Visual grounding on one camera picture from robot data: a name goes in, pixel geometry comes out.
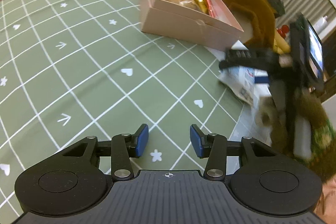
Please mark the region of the green grid tablecloth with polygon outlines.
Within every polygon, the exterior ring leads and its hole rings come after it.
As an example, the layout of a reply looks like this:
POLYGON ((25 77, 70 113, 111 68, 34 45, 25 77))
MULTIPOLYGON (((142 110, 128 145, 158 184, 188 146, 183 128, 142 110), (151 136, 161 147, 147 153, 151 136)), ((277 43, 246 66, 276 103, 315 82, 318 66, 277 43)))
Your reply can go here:
POLYGON ((139 0, 1 0, 1 223, 15 179, 87 137, 150 129, 135 169, 204 169, 189 127, 232 137, 243 104, 205 47, 140 30, 139 0))

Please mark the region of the pink cardboard box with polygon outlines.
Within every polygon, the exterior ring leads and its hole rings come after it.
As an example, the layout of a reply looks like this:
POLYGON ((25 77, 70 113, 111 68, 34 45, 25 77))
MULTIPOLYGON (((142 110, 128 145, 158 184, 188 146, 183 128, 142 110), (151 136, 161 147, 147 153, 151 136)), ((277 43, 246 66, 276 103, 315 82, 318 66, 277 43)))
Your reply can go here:
POLYGON ((214 16, 168 0, 140 0, 141 31, 224 51, 244 31, 222 0, 209 1, 214 16))

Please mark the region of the blue snack packet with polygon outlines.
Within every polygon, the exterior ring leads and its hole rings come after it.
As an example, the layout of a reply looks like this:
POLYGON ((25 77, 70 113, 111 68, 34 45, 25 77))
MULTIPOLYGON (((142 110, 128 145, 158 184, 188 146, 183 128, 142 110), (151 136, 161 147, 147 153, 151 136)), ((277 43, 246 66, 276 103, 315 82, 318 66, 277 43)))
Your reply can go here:
POLYGON ((227 85, 237 98, 256 107, 259 99, 270 97, 266 71, 248 67, 233 67, 220 71, 218 79, 227 85))

